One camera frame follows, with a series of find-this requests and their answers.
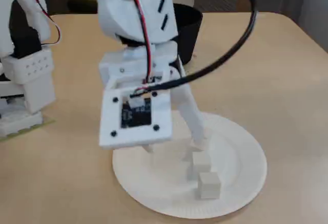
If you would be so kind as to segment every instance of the white paper plate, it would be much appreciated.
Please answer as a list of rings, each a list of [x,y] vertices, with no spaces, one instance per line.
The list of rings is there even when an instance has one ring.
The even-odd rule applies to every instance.
[[[267,176],[265,154],[238,124],[203,113],[205,126],[213,130],[209,154],[222,181],[221,198],[200,200],[196,181],[187,180],[186,148],[191,135],[178,112],[173,112],[174,137],[155,146],[154,154],[143,148],[114,151],[113,169],[126,192],[156,212],[188,219],[227,215],[249,204],[261,191]]]

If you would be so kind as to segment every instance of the screw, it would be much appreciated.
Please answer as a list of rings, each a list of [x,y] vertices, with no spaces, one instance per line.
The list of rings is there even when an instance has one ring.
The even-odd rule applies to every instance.
[[[116,131],[111,132],[111,136],[112,137],[116,137],[117,136],[117,132]]]
[[[154,131],[158,131],[159,130],[159,125],[154,125]]]

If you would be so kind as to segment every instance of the black cup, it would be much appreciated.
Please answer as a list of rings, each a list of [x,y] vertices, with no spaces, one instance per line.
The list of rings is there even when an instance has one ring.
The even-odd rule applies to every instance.
[[[174,4],[174,11],[179,32],[174,40],[178,43],[178,53],[185,65],[192,58],[203,14],[193,7],[181,4]]]

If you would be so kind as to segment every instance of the small white block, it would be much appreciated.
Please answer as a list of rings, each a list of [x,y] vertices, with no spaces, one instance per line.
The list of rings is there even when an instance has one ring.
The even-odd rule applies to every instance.
[[[193,152],[192,160],[193,169],[195,172],[210,172],[211,170],[211,158],[207,152]]]
[[[197,180],[199,173],[210,172],[211,168],[211,158],[207,152],[193,152],[187,178],[188,180]]]
[[[198,196],[201,199],[219,199],[221,193],[221,181],[216,172],[199,173]]]

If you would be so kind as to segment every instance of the wooden table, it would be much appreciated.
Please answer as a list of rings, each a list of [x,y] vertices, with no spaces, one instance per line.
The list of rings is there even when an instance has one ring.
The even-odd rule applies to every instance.
[[[130,198],[98,146],[102,86],[97,64],[122,46],[96,15],[58,15],[53,48],[56,123],[0,144],[0,223],[328,223],[328,55],[291,20],[263,13],[245,47],[192,84],[202,111],[244,126],[261,143],[269,174],[261,194],[227,217],[191,221],[154,213]],[[241,35],[247,13],[205,14],[188,72]]]

